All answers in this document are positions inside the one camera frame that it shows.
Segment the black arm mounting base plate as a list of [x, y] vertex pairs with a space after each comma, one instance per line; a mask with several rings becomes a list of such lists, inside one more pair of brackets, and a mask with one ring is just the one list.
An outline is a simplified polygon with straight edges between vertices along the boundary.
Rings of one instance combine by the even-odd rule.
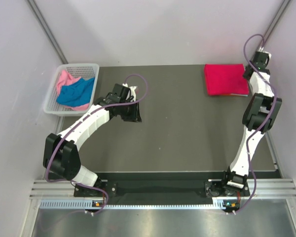
[[106, 191], [112, 202], [124, 198], [129, 201], [157, 201], [191, 198], [240, 197], [249, 192], [226, 189], [221, 181], [206, 180], [124, 180], [97, 181], [92, 188], [76, 186], [75, 197], [95, 197]]

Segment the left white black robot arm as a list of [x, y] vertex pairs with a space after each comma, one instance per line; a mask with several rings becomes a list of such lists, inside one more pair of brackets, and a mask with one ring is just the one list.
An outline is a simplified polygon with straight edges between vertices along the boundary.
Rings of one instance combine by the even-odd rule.
[[115, 84], [113, 91], [100, 97], [72, 126], [59, 134], [51, 133], [45, 140], [43, 167], [62, 180], [83, 184], [92, 196], [102, 190], [98, 175], [81, 164], [79, 150], [87, 139], [114, 117], [123, 121], [141, 122], [137, 87]]

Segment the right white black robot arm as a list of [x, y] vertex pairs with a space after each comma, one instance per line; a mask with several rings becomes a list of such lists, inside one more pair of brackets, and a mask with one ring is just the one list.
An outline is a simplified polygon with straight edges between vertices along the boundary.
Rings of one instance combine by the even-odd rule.
[[253, 96], [242, 118], [244, 133], [238, 152], [220, 183], [221, 191], [228, 196], [244, 191], [256, 148], [273, 127], [282, 105], [282, 99], [275, 95], [270, 83], [267, 69], [270, 58], [270, 53], [257, 51], [243, 74], [250, 83]]

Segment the red t shirt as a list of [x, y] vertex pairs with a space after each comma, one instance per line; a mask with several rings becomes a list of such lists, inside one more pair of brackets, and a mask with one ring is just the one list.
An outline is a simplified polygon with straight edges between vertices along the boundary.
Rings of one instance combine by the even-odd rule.
[[227, 94], [248, 94], [249, 87], [243, 78], [243, 64], [206, 64], [204, 76], [208, 95], [226, 96]]

